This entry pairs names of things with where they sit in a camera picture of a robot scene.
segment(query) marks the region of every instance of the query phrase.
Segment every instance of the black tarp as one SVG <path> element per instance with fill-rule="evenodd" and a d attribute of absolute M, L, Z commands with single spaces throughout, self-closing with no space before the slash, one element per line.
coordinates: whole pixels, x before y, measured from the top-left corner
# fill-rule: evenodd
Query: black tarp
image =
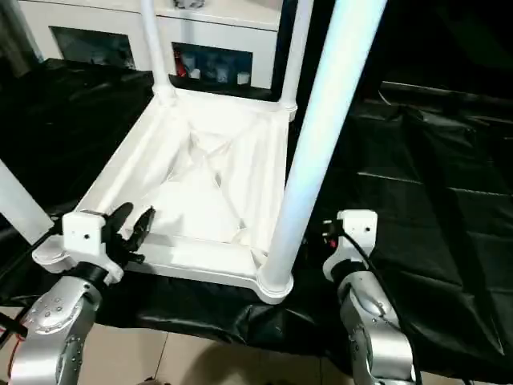
<path fill-rule="evenodd" d="M 147 73 L 48 61 L 0 94 L 0 159 L 48 211 L 66 211 L 150 98 Z M 291 149 L 297 134 L 291 128 Z M 265 305 L 250 290 L 127 273 L 98 322 L 325 355 L 349 371 L 335 288 L 321 274 L 327 253 L 319 226 L 340 209 L 372 209 L 379 216 L 372 258 L 420 369 L 511 382 L 511 154 L 508 124 L 357 103 L 282 304 Z M 5 223 L 0 230 L 1 303 L 29 305 L 58 277 L 16 258 L 26 246 Z"/>

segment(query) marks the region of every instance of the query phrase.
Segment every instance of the floor tile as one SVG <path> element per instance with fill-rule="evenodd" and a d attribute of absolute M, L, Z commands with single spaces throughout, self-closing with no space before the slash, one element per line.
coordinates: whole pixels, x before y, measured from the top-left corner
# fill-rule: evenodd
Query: floor tile
<path fill-rule="evenodd" d="M 87 336 L 79 385 L 131 385 L 154 376 L 167 333 L 94 325 Z"/>
<path fill-rule="evenodd" d="M 321 384 L 321 360 L 317 357 L 261 351 L 259 364 L 264 384 Z"/>
<path fill-rule="evenodd" d="M 322 385 L 353 385 L 353 378 L 342 373 L 329 359 L 321 359 Z"/>
<path fill-rule="evenodd" d="M 423 385 L 463 385 L 461 379 L 450 379 L 441 375 L 433 375 L 431 373 L 422 373 Z"/>
<path fill-rule="evenodd" d="M 156 378 L 172 385 L 263 385 L 259 354 L 246 346 L 169 333 Z"/>

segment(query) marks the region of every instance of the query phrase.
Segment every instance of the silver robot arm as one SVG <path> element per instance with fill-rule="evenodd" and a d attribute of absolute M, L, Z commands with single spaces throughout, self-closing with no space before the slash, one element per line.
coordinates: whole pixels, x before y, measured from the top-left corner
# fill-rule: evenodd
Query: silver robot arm
<path fill-rule="evenodd" d="M 378 279 L 369 270 L 378 216 L 369 210 L 346 210 L 325 221 L 325 238 L 338 237 L 337 249 L 323 266 L 338 285 L 340 316 L 349 334 L 356 385 L 413 385 L 414 356 L 398 316 Z"/>
<path fill-rule="evenodd" d="M 118 231 L 132 208 L 131 204 L 122 205 L 109 217 L 98 213 L 66 214 L 68 225 L 61 230 L 63 243 L 68 245 L 67 252 L 77 253 L 79 263 L 29 310 L 25 321 L 28 333 L 14 356 L 9 384 L 78 383 L 87 334 L 95 323 L 102 294 L 115 282 L 112 271 L 122 273 L 128 262 L 143 261 L 143 256 L 133 252 L 149 233 L 155 210 L 151 208 L 141 216 L 134 233 L 125 241 Z M 80 236 L 84 241 L 73 242 L 84 230 L 86 236 Z"/>

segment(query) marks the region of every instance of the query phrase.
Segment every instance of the black cable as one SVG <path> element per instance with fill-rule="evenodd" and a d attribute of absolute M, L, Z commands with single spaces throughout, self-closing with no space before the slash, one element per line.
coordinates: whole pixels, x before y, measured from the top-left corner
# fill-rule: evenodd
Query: black cable
<path fill-rule="evenodd" d="M 25 317 L 25 314 L 29 312 L 30 306 L 25 306 L 20 310 L 18 315 L 14 317 L 14 321 L 22 325 L 22 319 Z M 0 350 L 5 346 L 7 340 L 9 337 L 14 333 L 13 330 L 6 330 L 3 332 L 3 334 L 0 336 Z"/>
<path fill-rule="evenodd" d="M 0 326 L 2 326 L 5 331 L 19 334 L 23 338 L 25 338 L 28 333 L 28 329 L 24 325 L 13 320 L 11 317 L 5 315 L 2 312 L 0 312 Z"/>
<path fill-rule="evenodd" d="M 399 315 L 399 308 L 397 306 L 397 303 L 395 302 L 394 297 L 390 294 L 390 292 L 386 288 L 385 280 L 382 278 L 382 276 L 378 272 L 378 269 L 376 269 L 376 266 L 374 265 L 374 263 L 370 260 L 369 255 L 367 255 L 365 250 L 358 244 L 358 242 L 356 242 L 354 240 L 354 238 L 351 237 L 344 229 L 340 228 L 339 231 L 340 231 L 340 234 L 345 239 L 347 239 L 349 241 L 349 243 L 351 245 L 353 245 L 353 247 L 362 256 L 365 263 L 369 266 L 368 270 L 371 273 L 373 273 L 374 276 L 376 277 L 376 279 L 378 280 L 379 284 L 381 285 L 381 287 L 383 289 L 383 292 L 385 293 L 385 296 L 387 296 L 388 300 L 390 301 L 390 305 L 392 305 L 392 307 L 395 309 L 395 313 L 398 316 L 399 326 L 401 327 L 401 329 L 404 330 L 406 332 L 406 334 L 408 334 L 407 333 L 408 331 L 410 332 L 410 334 L 413 334 L 413 331 L 410 329 L 410 325 L 408 323 L 405 323 L 402 321 L 402 317 Z M 414 370 L 415 370 L 415 383 L 417 385 L 422 385 L 422 376 L 421 376 L 420 370 L 418 369 L 418 365 L 416 364 L 415 356 L 416 356 L 416 354 L 414 353 L 413 359 L 414 359 Z"/>

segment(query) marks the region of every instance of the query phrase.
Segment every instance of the white cylindrical leg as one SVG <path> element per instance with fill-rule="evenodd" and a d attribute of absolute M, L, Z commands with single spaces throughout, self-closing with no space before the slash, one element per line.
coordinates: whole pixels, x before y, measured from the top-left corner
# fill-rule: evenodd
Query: white cylindrical leg
<path fill-rule="evenodd" d="M 285 70 L 285 80 L 281 91 L 280 103 L 293 113 L 296 111 L 296 94 L 305 55 L 306 39 L 312 16 L 313 0 L 299 0 L 297 2 L 296 17 L 292 39 L 290 41 L 289 58 Z"/>
<path fill-rule="evenodd" d="M 54 225 L 1 160 L 0 213 L 31 245 Z"/>
<path fill-rule="evenodd" d="M 166 71 L 153 0 L 141 0 L 141 14 L 143 15 L 147 48 L 151 57 L 151 69 L 153 71 L 154 82 L 153 91 L 156 94 L 161 93 L 173 97 L 175 90 L 169 81 L 168 72 Z"/>
<path fill-rule="evenodd" d="M 289 284 L 301 239 L 385 5 L 386 0 L 335 3 L 269 257 L 258 276 L 268 291 L 280 292 Z"/>

